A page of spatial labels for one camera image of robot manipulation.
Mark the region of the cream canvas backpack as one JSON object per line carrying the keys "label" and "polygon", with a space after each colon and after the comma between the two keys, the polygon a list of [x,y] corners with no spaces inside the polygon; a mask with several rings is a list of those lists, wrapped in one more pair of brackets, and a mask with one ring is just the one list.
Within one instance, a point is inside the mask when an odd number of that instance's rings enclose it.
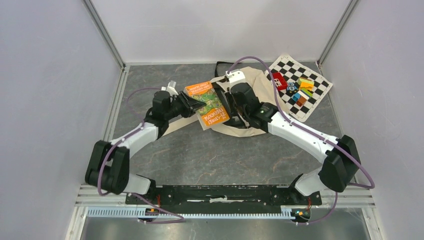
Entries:
{"label": "cream canvas backpack", "polygon": [[204,130],[232,137],[271,133],[281,117],[277,101],[270,102],[272,83],[258,69],[245,67],[176,92],[174,82],[154,94],[145,121],[158,127],[158,136],[198,121]]}

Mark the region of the orange cover book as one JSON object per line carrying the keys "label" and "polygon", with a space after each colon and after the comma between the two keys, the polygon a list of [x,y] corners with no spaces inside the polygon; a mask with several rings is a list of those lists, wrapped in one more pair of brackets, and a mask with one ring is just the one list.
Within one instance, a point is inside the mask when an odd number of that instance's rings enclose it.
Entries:
{"label": "orange cover book", "polygon": [[196,116],[203,130],[230,120],[229,114],[210,81],[186,86],[184,91],[189,97],[205,103],[205,106],[196,110]]}

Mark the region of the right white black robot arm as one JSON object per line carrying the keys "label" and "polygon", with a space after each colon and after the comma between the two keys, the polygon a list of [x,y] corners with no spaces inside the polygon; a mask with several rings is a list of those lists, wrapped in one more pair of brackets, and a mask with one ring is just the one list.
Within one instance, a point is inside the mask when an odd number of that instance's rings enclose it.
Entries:
{"label": "right white black robot arm", "polygon": [[229,89],[229,95],[250,128],[283,138],[313,156],[321,167],[301,174],[289,189],[289,199],[302,204],[315,192],[330,189],[342,193],[359,170],[355,141],[343,135],[337,138],[313,129],[281,113],[270,102],[261,102],[246,82]]}

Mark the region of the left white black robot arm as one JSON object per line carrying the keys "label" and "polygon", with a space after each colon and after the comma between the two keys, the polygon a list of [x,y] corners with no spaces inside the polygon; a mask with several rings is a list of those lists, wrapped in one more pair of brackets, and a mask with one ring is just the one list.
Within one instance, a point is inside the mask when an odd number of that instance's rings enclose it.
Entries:
{"label": "left white black robot arm", "polygon": [[130,173],[130,159],[146,145],[161,138],[169,128],[169,121],[181,116],[189,118],[206,103],[184,92],[172,95],[166,90],[157,91],[143,121],[125,135],[111,141],[99,140],[94,144],[85,183],[97,187],[100,195],[136,193],[145,204],[153,203],[157,190],[152,181]]}

